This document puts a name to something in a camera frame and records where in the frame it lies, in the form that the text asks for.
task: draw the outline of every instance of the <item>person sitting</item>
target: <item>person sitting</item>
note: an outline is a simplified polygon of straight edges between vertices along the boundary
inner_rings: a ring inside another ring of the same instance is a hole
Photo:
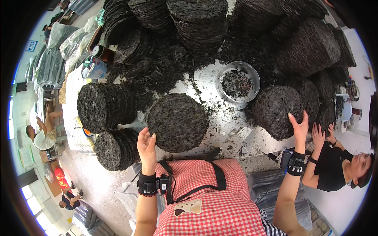
[[[62,114],[62,111],[51,112],[51,107],[50,105],[48,105],[46,110],[45,123],[43,123],[41,119],[37,117],[37,124],[39,125],[41,132],[36,134],[36,131],[31,125],[28,125],[26,127],[26,134],[32,140],[33,145],[37,149],[45,151],[54,146],[56,142],[56,129],[53,127],[54,119],[58,118]]]
[[[62,200],[59,202],[60,208],[66,208],[69,211],[72,211],[76,207],[80,206],[80,199],[83,196],[83,190],[80,189],[80,192],[77,193],[77,196],[73,195],[69,191],[72,190],[72,186],[69,188],[62,189]]]
[[[45,32],[45,37],[48,38],[50,36],[52,26],[44,25],[42,31]]]
[[[337,191],[348,183],[351,188],[362,188],[372,176],[375,154],[353,156],[335,138],[333,127],[334,123],[329,125],[330,136],[325,142],[325,131],[322,134],[321,126],[317,127],[314,123],[312,137],[315,148],[308,159],[302,183],[327,192]]]

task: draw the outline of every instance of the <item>striped sleeve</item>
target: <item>striped sleeve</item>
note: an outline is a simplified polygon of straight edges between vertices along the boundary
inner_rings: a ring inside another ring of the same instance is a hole
[[[266,216],[266,212],[263,209],[260,209],[260,215],[261,215],[261,222],[264,226],[264,230],[267,236],[287,236],[287,234],[282,230],[277,228],[276,226],[269,223],[268,218]]]

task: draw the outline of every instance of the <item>white t-shirt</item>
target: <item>white t-shirt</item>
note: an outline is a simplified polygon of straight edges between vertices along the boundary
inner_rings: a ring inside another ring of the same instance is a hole
[[[45,132],[43,130],[39,132],[33,140],[34,146],[42,151],[54,146],[55,142],[55,140],[49,139],[49,137],[45,136]]]

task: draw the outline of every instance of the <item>black t-shirt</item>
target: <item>black t-shirt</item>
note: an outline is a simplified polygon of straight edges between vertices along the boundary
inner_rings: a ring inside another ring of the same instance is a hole
[[[75,195],[73,195],[70,192],[67,192],[66,196],[69,197],[70,199],[73,198],[73,197],[75,197]],[[67,203],[66,208],[69,211],[71,211],[71,210],[75,209],[76,207],[80,206],[80,201],[77,200],[76,202],[73,203],[73,207],[71,207],[70,201],[65,196],[62,196],[62,201],[64,201],[65,203]]]
[[[352,161],[352,157],[347,150],[330,148],[329,143],[325,142],[314,171],[319,175],[317,189],[332,192],[342,188],[345,185],[342,162]]]

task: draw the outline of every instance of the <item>wrist-mounted camera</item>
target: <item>wrist-mounted camera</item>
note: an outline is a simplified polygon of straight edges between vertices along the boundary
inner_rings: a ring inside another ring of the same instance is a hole
[[[140,174],[139,180],[136,186],[139,187],[138,191],[142,195],[156,195],[158,189],[161,194],[165,194],[169,182],[169,176],[162,174],[160,177],[156,177],[156,173],[153,176],[145,176]]]

